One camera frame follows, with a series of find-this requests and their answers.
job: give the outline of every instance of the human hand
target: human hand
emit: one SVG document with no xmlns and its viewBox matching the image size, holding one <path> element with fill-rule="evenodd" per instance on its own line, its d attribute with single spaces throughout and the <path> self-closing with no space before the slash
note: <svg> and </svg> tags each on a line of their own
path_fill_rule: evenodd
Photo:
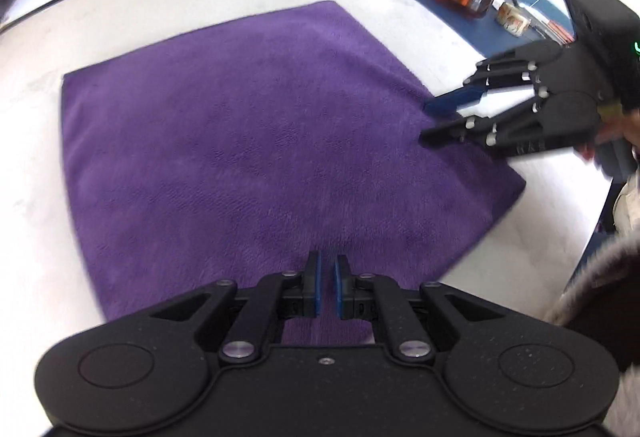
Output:
<svg viewBox="0 0 640 437">
<path fill-rule="evenodd" d="M 596 145 L 620 138 L 625 138 L 633 146 L 640 146 L 640 110 L 606 122 L 598 132 L 594 145 L 580 146 L 576 150 L 583 159 L 591 160 L 595 157 Z"/>
</svg>

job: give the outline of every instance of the microfiber cloth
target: microfiber cloth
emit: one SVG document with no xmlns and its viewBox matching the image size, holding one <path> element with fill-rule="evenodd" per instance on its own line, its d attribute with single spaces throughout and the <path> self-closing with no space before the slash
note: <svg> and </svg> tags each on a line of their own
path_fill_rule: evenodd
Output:
<svg viewBox="0 0 640 437">
<path fill-rule="evenodd" d="M 334 2 L 196 30 L 65 76 L 63 159 L 109 320 L 321 252 L 322 314 L 286 341 L 355 343 L 332 265 L 441 277 L 524 188 L 471 144 L 418 144 L 420 81 Z"/>
</svg>

